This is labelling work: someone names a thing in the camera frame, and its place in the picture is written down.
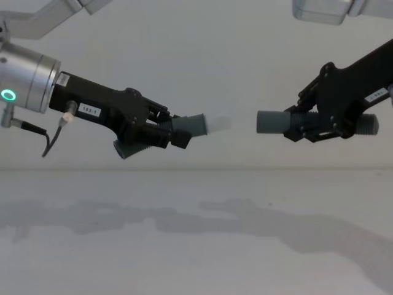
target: black cable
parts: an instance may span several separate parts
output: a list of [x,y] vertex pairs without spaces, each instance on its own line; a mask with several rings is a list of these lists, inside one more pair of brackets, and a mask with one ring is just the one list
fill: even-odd
[[45,158],[47,156],[47,154],[49,153],[49,151],[53,148],[53,146],[55,145],[57,139],[59,138],[60,132],[61,132],[62,127],[59,126],[56,130],[55,136],[52,138],[52,141],[48,144],[48,146],[45,148],[44,153],[42,154],[42,157]]
[[46,150],[49,147],[49,144],[50,144],[50,138],[49,138],[48,133],[45,133],[45,138],[47,139],[47,146],[45,147],[45,150]]

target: silver cylindrical joint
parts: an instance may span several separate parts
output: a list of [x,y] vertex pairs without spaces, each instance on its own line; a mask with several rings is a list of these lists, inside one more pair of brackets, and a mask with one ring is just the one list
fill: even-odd
[[60,62],[24,47],[5,43],[0,50],[0,100],[44,113]]

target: gray tube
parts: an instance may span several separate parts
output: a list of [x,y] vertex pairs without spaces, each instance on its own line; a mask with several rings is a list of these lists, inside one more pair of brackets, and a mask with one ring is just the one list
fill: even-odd
[[[291,114],[289,112],[259,111],[257,116],[257,133],[283,134],[291,128],[300,128],[305,123],[318,120],[318,113]],[[356,126],[358,135],[377,135],[378,118],[372,114],[360,117]]]

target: metal bracket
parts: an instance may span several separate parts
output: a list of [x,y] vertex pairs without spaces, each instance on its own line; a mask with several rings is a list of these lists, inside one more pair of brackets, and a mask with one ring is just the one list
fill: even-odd
[[92,15],[112,0],[52,0],[34,14],[0,11],[12,37],[38,40],[83,8]]
[[8,30],[6,20],[0,17],[0,50],[4,43],[10,40],[10,31]]

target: cable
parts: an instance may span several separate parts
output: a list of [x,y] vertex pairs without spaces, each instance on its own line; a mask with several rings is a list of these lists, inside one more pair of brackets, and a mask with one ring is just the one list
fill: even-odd
[[45,148],[44,153],[42,154],[42,157],[45,158],[49,151],[53,148],[55,145],[57,139],[60,136],[61,129],[67,125],[68,123],[72,122],[74,120],[74,116],[77,110],[78,104],[75,101],[69,101],[67,102],[67,108],[66,112],[63,114],[62,118],[59,121],[59,127],[56,130],[55,136],[52,138],[51,142],[49,142],[49,136],[48,134],[45,135],[47,138],[47,147]]
[[57,128],[56,133],[55,133],[55,136],[52,138],[52,141],[49,142],[49,144],[48,144],[47,147],[45,148],[44,153],[42,154],[42,157],[43,157],[43,158],[45,158],[45,157],[47,156],[47,154],[49,153],[49,151],[50,151],[50,150],[53,148],[53,146],[55,145],[57,139],[59,138],[59,135],[60,135],[60,132],[61,132],[61,129],[62,129],[62,128],[63,128],[62,126],[59,126],[59,127]]
[[48,133],[45,134],[45,138],[47,139],[47,146],[46,146],[45,149],[47,149],[49,147],[49,144],[50,144],[50,138],[49,138]]

